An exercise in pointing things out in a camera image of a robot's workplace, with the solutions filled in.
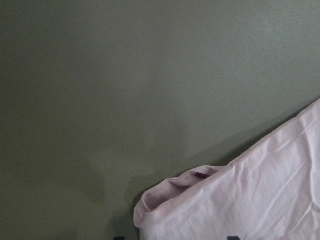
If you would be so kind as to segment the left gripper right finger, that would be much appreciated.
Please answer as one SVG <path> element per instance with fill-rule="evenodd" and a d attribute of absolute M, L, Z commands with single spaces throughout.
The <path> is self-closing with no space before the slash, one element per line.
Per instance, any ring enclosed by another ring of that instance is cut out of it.
<path fill-rule="evenodd" d="M 228 236 L 227 240 L 241 240 L 238 236 Z"/>

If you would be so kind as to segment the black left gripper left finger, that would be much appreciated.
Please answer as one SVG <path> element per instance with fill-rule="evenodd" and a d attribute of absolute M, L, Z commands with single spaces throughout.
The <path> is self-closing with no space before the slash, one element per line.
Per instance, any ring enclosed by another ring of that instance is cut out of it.
<path fill-rule="evenodd" d="M 117 236 L 114 240 L 125 240 L 125 236 Z"/>

